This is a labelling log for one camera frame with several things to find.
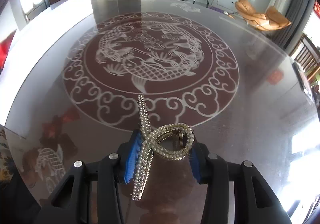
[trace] silver bolt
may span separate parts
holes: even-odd
[[[250,162],[250,161],[244,161],[244,166],[246,166],[246,167],[252,167],[252,162]]]
[[[118,155],[117,153],[115,153],[115,152],[109,155],[109,158],[110,158],[111,160],[115,160],[115,159],[117,159],[118,157],[119,157],[119,155]]]
[[[212,159],[212,160],[215,160],[215,159],[218,158],[218,155],[216,155],[215,153],[210,153],[210,154],[208,154],[208,158]]]
[[[81,165],[82,165],[82,161],[76,161],[76,162],[73,164],[73,166],[76,167],[76,168],[80,167]]]

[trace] dining chair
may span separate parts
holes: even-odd
[[[290,57],[302,66],[308,81],[312,82],[311,80],[320,70],[320,51],[306,34],[302,35]]]

